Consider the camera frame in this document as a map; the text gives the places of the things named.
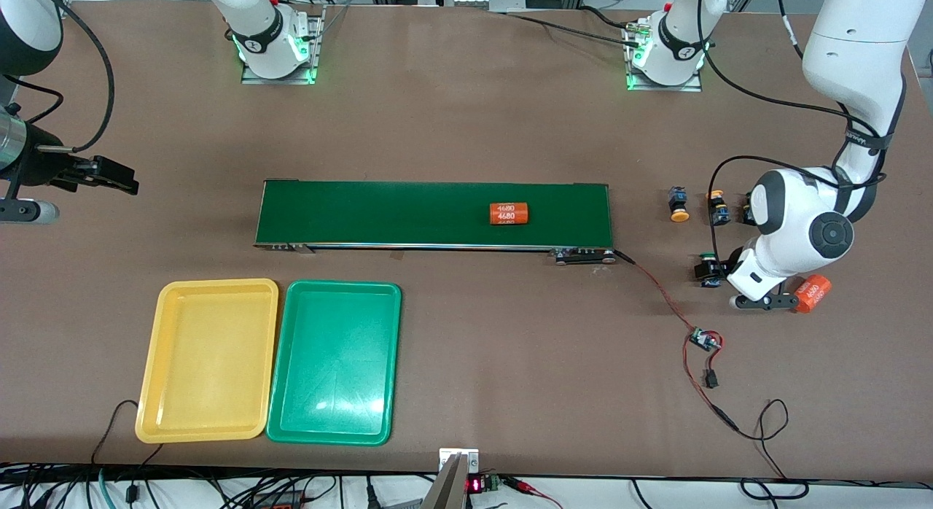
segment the brown table surface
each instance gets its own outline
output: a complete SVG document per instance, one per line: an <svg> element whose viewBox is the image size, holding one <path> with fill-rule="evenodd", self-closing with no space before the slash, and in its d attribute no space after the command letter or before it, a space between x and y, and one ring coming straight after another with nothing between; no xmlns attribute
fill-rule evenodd
<svg viewBox="0 0 933 509"><path fill-rule="evenodd" d="M405 293L391 438L374 448L265 437L166 446L186 465L432 470L437 449L475 446L483 467L572 475L773 475L753 443L698 398L685 330L634 267L557 268L539 254L254 249L267 177L609 183L616 245L653 271L698 325L727 339L710 392L747 432L766 400L790 425L770 442L787 475L933 478L930 116L912 68L890 177L856 243L825 273L809 316L730 309L727 287L690 280L710 249L702 194L726 157L828 163L843 121L756 101L704 70L704 91L630 93L620 48L469 8L354 7L327 34L319 84L239 84L212 4L77 4L117 73L110 128L93 152L136 168L137 197L50 187L50 227L0 229L0 459L86 462L119 400L138 398L156 297L176 280L386 280ZM613 30L581 12L558 23ZM806 33L812 18L798 18ZM808 87L779 17L727 15L721 68L754 90L832 106ZM42 126L83 142L104 73L66 23L36 82L66 104ZM47 105L24 93L24 114ZM721 174L733 209L761 164ZM693 218L668 220L685 184ZM724 253L753 236L720 229ZM690 349L699 373L706 356ZM773 428L780 416L769 416ZM100 456L151 447L124 412Z"/></svg>

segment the plastic tray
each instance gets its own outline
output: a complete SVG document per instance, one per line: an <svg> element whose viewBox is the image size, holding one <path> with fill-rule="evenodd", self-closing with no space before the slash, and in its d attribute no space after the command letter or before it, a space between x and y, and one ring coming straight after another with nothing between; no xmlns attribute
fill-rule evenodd
<svg viewBox="0 0 933 509"><path fill-rule="evenodd" d="M278 294L269 279L164 287L136 415L140 440L243 440L262 432Z"/></svg>
<svg viewBox="0 0 933 509"><path fill-rule="evenodd" d="M388 440L401 300L392 283L292 283L273 375L270 440L343 446Z"/></svg>

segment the red wire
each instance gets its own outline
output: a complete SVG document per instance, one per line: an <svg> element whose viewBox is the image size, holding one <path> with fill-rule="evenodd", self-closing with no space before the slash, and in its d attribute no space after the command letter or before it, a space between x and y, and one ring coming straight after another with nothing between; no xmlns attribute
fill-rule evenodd
<svg viewBox="0 0 933 509"><path fill-rule="evenodd" d="M550 500L551 502L554 502L554 505L557 505L558 507L560 507L560 509L563 509L563 506L561 505L560 502L558 502L557 500L554 500L553 498L550 498L550 496L547 496L546 494L540 492L540 491L537 490L537 489L535 489L534 492L532 492L531 494L532 494L533 496L538 496L538 497L540 497L540 498L543 498L543 499L546 499L546 500Z"/></svg>
<svg viewBox="0 0 933 509"><path fill-rule="evenodd" d="M703 390L703 387L700 386L696 378L693 377L693 372L690 372L690 364L687 363L687 346L690 345L690 336L693 334L694 330L697 329L697 327L694 326L693 323L690 323L690 320L687 319L687 317L684 315L683 310L680 309L680 305L677 304L676 300L674 300L674 298L671 297L670 294L667 293L667 290L664 289L664 286L660 283L660 281L657 280L657 277L655 277L654 274L650 273L649 270L647 270L647 268L640 266L640 264L638 263L634 263L634 265L636 266L637 269L642 271L642 273L644 273L645 276L649 277L651 282L654 283L654 286L657 287L657 290L660 290L660 295L662 295L664 297L664 300L667 302L667 307L670 307L670 310L674 313L674 315L676 315L677 317L680 318L681 321L683 321L684 325L687 326L687 329L690 329L690 332L687 333L687 335L684 337L684 345L682 347L683 356L684 356L684 372L687 373L687 377L689 377L690 379L690 385L693 385L693 389L696 389L697 394L700 395L700 399L702 399L703 402L706 403L706 406L708 406L710 409L713 409L713 402L710 401L709 396L706 396L706 390ZM716 352L714 352L713 354L710 354L709 357L707 357L706 368L709 369L710 365L713 364L713 358L716 357L717 354L719 354L720 350L722 350L722 347L725 343L725 339L723 339L722 334L717 333L716 330L707 330L706 333L708 333L710 336L713 336L714 339L716 339L717 342L719 342L719 349L716 349Z"/></svg>
<svg viewBox="0 0 933 509"><path fill-rule="evenodd" d="M713 339L716 340L717 343L719 343L719 348L716 350L713 350L713 354L710 354L709 357L706 358L706 368L712 369L713 358L719 355L723 347L726 346L726 340L725 338L722 337L722 334L717 333L716 330L707 330L706 333L709 334L710 336L713 336Z"/></svg>
<svg viewBox="0 0 933 509"><path fill-rule="evenodd" d="M660 290L660 295L664 297L664 300L667 302L667 307L670 307L671 312L673 312L674 315L676 315L677 317L680 318L681 321L683 321L684 325L687 326L687 329L690 329L691 333L693 332L693 330L696 330L696 327L693 326L693 323L690 323L690 320L687 319L686 316L684 316L683 310L680 310L680 305L677 304L674 298L671 297L670 294L667 293L667 290L665 290L664 286L660 283L660 281L657 280L657 277L655 277L653 273L650 273L649 270L647 270L647 268L643 267L642 265L638 263L634 263L634 264L636 264L636 268L642 271L645 276L649 277L651 282L654 283L654 286L657 287L657 290Z"/></svg>

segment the small electronic component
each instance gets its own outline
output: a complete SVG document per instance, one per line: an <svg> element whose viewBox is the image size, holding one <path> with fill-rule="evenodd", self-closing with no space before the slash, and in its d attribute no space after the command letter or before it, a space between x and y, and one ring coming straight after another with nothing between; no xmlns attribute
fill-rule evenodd
<svg viewBox="0 0 933 509"><path fill-rule="evenodd" d="M130 486L126 488L126 499L127 503L133 503L139 500L139 488L135 483L130 483Z"/></svg>
<svg viewBox="0 0 933 509"><path fill-rule="evenodd" d="M690 333L690 343L699 346L700 349L706 350L706 352L719 349L719 342L716 341L716 337L703 329L694 329L693 332Z"/></svg>
<svg viewBox="0 0 933 509"><path fill-rule="evenodd" d="M703 385L706 385L707 389L716 389L719 386L719 378L716 377L715 370L706 369L703 371Z"/></svg>
<svg viewBox="0 0 933 509"><path fill-rule="evenodd" d="M479 494L480 492L490 492L499 490L502 480L499 475L470 475L466 482L466 492L469 494Z"/></svg>
<svg viewBox="0 0 933 509"><path fill-rule="evenodd" d="M742 203L742 223L757 226L755 216L752 214L752 193L747 193L746 202Z"/></svg>
<svg viewBox="0 0 933 509"><path fill-rule="evenodd" d="M729 206L722 199L722 190L713 190L709 193L709 220L714 227L723 226L732 220L729 215Z"/></svg>
<svg viewBox="0 0 933 509"><path fill-rule="evenodd" d="M722 285L723 274L729 273L727 263L716 263L713 252L700 254L700 264L693 267L693 276L704 289L717 289Z"/></svg>
<svg viewBox="0 0 933 509"><path fill-rule="evenodd" d="M806 281L794 291L794 295L800 300L794 310L809 314L829 294L830 290L832 290L832 283L826 277L818 273L807 277Z"/></svg>
<svg viewBox="0 0 933 509"><path fill-rule="evenodd" d="M492 203L489 206L491 225L523 225L527 222L527 203Z"/></svg>
<svg viewBox="0 0 933 509"><path fill-rule="evenodd" d="M671 210L671 220L683 223L690 219L687 213L687 191L684 187L671 187L667 192L667 207Z"/></svg>

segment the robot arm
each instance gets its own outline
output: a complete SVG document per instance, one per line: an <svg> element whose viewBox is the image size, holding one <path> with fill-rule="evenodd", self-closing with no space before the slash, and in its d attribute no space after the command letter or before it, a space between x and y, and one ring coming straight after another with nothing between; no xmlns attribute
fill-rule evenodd
<svg viewBox="0 0 933 509"><path fill-rule="evenodd" d="M23 76L44 70L61 47L61 18L52 0L0 0L0 74ZM102 156L90 159L60 148L58 137L21 120L19 106L0 110L0 179L9 180L0 196L0 223L47 224L58 218L52 203L17 199L20 187L50 184L63 190L106 186L136 195L133 170Z"/></svg>
<svg viewBox="0 0 933 509"><path fill-rule="evenodd" d="M652 34L632 65L644 76L663 86L684 84L703 65L703 44L697 30L697 1L674 0L670 8L647 18ZM703 0L703 31L706 39L725 13L729 0Z"/></svg>
<svg viewBox="0 0 933 509"><path fill-rule="evenodd" d="M850 123L833 168L804 169L832 184L789 169L772 170L757 181L750 204L761 236L746 244L727 276L750 300L787 277L840 259L852 246L852 223L870 210L877 190L876 184L860 184L876 179L883 165L904 99L904 47L923 5L924 0L823 4L804 53L804 76L872 127Z"/></svg>
<svg viewBox="0 0 933 509"><path fill-rule="evenodd" d="M240 57L257 76L285 77L309 60L307 13L269 0L211 1L230 25Z"/></svg>

